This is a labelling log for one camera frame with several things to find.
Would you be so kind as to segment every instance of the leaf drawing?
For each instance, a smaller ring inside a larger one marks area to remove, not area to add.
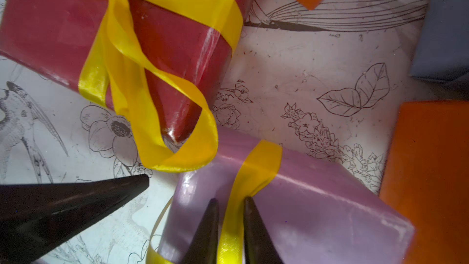
[[[353,88],[329,91],[318,100],[327,111],[337,115],[352,116],[361,109],[360,95]]]
[[[355,88],[332,90],[318,100],[330,113],[348,117],[363,108],[373,107],[389,90],[386,64],[377,63],[358,78]]]
[[[355,85],[360,95],[361,108],[370,108],[389,93],[389,78],[386,64],[372,65]]]

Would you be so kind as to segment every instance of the black pointed tip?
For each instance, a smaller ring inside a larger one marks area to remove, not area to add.
[[[283,264],[251,197],[244,199],[244,248],[247,264]]]
[[[215,264],[217,261],[218,200],[211,199],[181,264]]]

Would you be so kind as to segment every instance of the wrapping paper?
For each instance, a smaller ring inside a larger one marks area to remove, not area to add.
[[[178,263],[211,198],[220,218],[236,174],[259,139],[219,127],[215,159],[184,173],[176,187],[159,253]],[[254,196],[285,263],[400,263],[412,224],[339,164],[284,149],[277,177]]]
[[[282,144],[285,149],[342,164],[367,188],[378,192],[400,104],[455,96],[442,86],[431,86],[408,76],[429,0],[339,0],[341,3],[324,0],[319,6],[323,11],[305,11],[301,5],[299,9],[295,0],[255,1],[217,93],[213,106],[217,122]],[[0,14],[5,2],[0,0]],[[279,10],[290,5],[294,6],[290,19],[280,17]],[[406,15],[409,5],[416,7],[416,11]],[[267,17],[255,16],[257,6]],[[346,16],[350,9],[361,16],[352,19]],[[365,15],[372,16],[364,21]],[[389,23],[387,18],[392,16],[396,22]],[[307,17],[320,20],[310,21]],[[385,63],[389,86],[386,83],[384,88],[389,91],[372,107],[360,108],[346,117],[337,115],[339,112],[333,109],[329,111],[318,100],[329,91],[355,89],[360,76],[372,72],[368,69],[377,63]],[[9,128],[22,126],[29,141],[34,137],[54,183],[136,173],[151,175],[145,193],[45,255],[41,263],[144,261],[151,229],[174,192],[177,176],[142,167],[132,138],[124,148],[113,145],[116,132],[131,131],[121,117],[58,85],[53,76],[47,79],[5,58],[0,58],[0,68],[0,92],[11,92],[7,81],[20,86],[49,120],[21,120]],[[4,111],[12,108],[21,109],[14,111],[18,116],[22,110],[30,112],[19,103],[17,99],[2,107],[0,120],[4,119]],[[118,121],[120,126],[114,128],[116,132],[103,128],[102,135],[90,133],[90,125],[100,120]],[[320,126],[314,127],[317,123],[312,120],[318,120]],[[67,154],[50,128],[56,130]],[[305,131],[308,128],[312,135]],[[0,141],[3,183],[38,183],[25,145],[20,139],[17,142]],[[170,146],[177,150],[178,145]],[[41,173],[42,183],[49,183],[43,168]],[[151,239],[155,248],[164,222]]]
[[[469,151],[468,114],[466,101],[409,102],[399,110],[379,196],[415,225],[405,264],[469,261],[469,168],[460,154]]]
[[[236,0],[246,14],[252,0]],[[142,50],[163,71],[196,84],[215,101],[231,49],[219,32],[144,0],[129,0]],[[107,8],[107,0],[8,0],[0,53],[78,91],[80,71]],[[147,72],[163,132],[175,142],[194,128],[200,108]],[[107,105],[112,108],[110,93]]]
[[[431,0],[410,75],[469,91],[467,0]]]

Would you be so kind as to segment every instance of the bird drawing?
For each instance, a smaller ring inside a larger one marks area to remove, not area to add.
[[[11,149],[22,142],[28,151],[38,183],[42,183],[41,169],[50,183],[53,179],[41,151],[34,141],[34,122],[39,120],[57,139],[68,156],[67,149],[51,121],[38,104],[20,86],[7,82],[8,90],[0,89],[0,183],[5,183]]]

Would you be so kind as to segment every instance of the line drawing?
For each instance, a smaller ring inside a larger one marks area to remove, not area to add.
[[[54,257],[64,263],[71,264],[107,264],[99,253],[91,253],[86,246],[85,241],[79,234],[75,237],[78,241],[73,245],[71,240],[66,241],[61,246],[58,246],[48,255]],[[137,264],[145,261],[146,253],[149,247],[149,240],[146,240],[138,252],[132,252],[128,255],[127,264]]]
[[[103,158],[114,157],[114,178],[146,174],[153,170],[142,165],[130,122],[106,109],[91,104],[80,113],[82,127],[88,134],[88,147]]]
[[[386,64],[377,63],[358,78],[355,88],[332,90],[317,99],[330,113],[349,117],[363,108],[373,107],[389,91]]]
[[[297,1],[269,12],[254,0],[245,26],[306,32],[367,32],[423,20],[430,0],[323,0],[308,10]]]
[[[368,189],[375,194],[379,192],[384,170],[383,155],[372,153],[365,158],[360,144],[354,144],[353,148],[341,146],[335,134],[329,131],[315,113],[303,112],[296,108],[296,103],[287,103],[284,110],[285,114],[280,117],[293,120],[288,126],[295,129],[298,138],[305,142],[309,156],[342,164]]]
[[[238,117],[241,113],[232,104],[223,103],[220,106],[212,106],[213,116],[217,123],[221,126],[225,126],[236,130],[239,127]]]
[[[220,88],[217,93],[217,99],[223,102],[228,101],[229,98],[238,99],[244,103],[252,103],[251,99],[249,99],[249,90],[243,84],[244,81],[239,79],[234,84],[234,89],[230,88]]]
[[[41,169],[50,183],[53,183],[49,166],[34,140],[34,122],[38,120],[43,123],[68,156],[67,149],[59,133],[36,101],[13,82],[8,81],[7,87],[8,90],[0,89],[0,114],[3,115],[0,121],[0,182],[3,184],[7,178],[11,149],[22,142],[30,156],[38,183],[42,183]]]
[[[217,93],[216,100],[221,100],[223,102],[229,101],[229,99],[238,99],[239,101],[249,104],[254,103],[249,99],[249,90],[244,85],[244,81],[239,79],[234,84],[234,88],[220,88]],[[239,117],[241,112],[230,103],[223,103],[219,106],[212,106],[212,113],[217,121],[217,124],[231,128],[233,130],[238,129],[239,127]]]

